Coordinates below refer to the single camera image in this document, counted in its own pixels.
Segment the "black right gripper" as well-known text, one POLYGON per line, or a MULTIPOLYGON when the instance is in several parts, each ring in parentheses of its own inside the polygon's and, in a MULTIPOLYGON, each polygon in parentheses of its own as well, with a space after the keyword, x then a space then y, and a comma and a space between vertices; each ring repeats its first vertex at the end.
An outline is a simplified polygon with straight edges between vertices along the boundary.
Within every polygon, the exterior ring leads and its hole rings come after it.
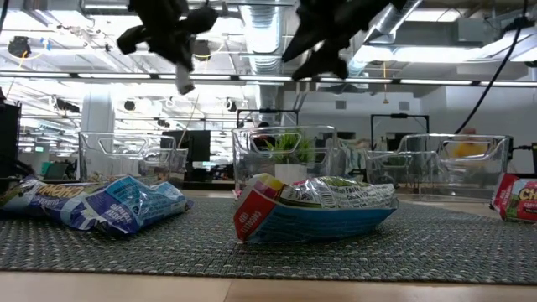
POLYGON ((406 0, 304 0, 297 8, 300 25, 282 54, 289 62, 306 51, 308 57, 291 76, 294 81, 331 72, 340 79, 349 76, 347 63, 339 56, 337 44, 325 41, 369 29, 369 22, 386 7, 401 10, 406 0))

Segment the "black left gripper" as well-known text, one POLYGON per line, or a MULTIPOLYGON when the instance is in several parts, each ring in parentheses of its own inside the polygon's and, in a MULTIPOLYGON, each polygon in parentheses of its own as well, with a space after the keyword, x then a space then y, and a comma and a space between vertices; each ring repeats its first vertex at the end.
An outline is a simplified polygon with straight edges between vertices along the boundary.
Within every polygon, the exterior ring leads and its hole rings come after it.
POLYGON ((182 96, 193 91, 190 72, 182 64, 192 62, 195 36, 213 27, 218 12, 209 3, 191 10, 186 1, 174 0, 129 0, 128 11, 136 13, 142 23, 117 38, 119 50, 129 55, 138 44, 146 43, 150 52, 176 64, 177 91, 182 96))

